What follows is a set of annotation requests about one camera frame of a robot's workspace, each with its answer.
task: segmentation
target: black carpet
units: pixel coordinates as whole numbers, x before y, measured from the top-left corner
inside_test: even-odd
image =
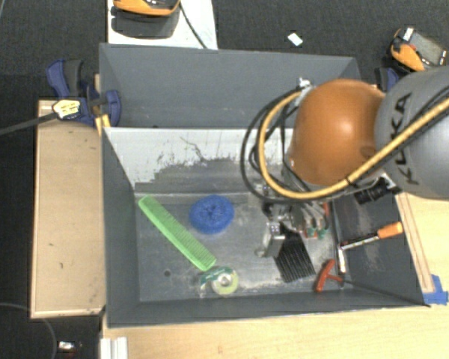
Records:
[[[449,49],[448,0],[213,0],[221,49],[351,55],[374,82],[394,32],[413,25]],[[303,44],[287,39],[296,32]],[[106,40],[106,0],[7,0],[0,27],[0,127],[34,116],[52,92],[45,67],[81,58],[86,79],[98,71]],[[0,301],[28,305],[34,187],[34,131],[0,138]],[[97,353],[97,317],[53,319],[57,340]],[[48,358],[45,325],[0,308],[0,358]]]

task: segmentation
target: green comb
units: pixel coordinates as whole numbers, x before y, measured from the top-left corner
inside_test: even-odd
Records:
[[[138,202],[141,211],[181,254],[199,268],[208,271],[216,263],[212,255],[177,219],[153,197],[146,195]]]

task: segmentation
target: gray bin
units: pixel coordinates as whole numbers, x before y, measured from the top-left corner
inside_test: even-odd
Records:
[[[329,281],[320,294],[313,292],[315,277],[283,283],[272,259],[254,255],[266,220],[237,168],[243,129],[300,77],[318,85],[359,74],[352,58],[101,45],[101,91],[117,89],[123,103],[120,127],[106,129],[103,136],[110,327],[424,303],[404,235],[348,251],[349,279],[361,286],[340,289]],[[279,149],[277,143],[267,147],[271,160],[279,160]],[[204,236],[193,230],[187,212],[191,203],[212,193],[228,196],[236,214],[226,231]],[[220,298],[208,292],[200,298],[199,271],[136,206],[144,194],[156,197],[219,265],[236,268],[241,286],[235,294]],[[330,234],[307,245],[317,271],[335,258],[336,239],[400,220],[392,195],[364,206],[345,197],[335,201],[334,214]]]

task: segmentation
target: black brush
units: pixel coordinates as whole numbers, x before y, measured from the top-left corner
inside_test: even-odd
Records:
[[[289,283],[315,275],[313,263],[301,236],[289,231],[283,225],[281,225],[281,232],[286,238],[275,258],[275,263],[283,281]]]

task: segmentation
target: blue sponge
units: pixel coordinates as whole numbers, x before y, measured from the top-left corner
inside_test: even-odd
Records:
[[[191,224],[205,234],[219,233],[231,223],[233,217],[233,204],[221,195],[201,198],[189,210]]]

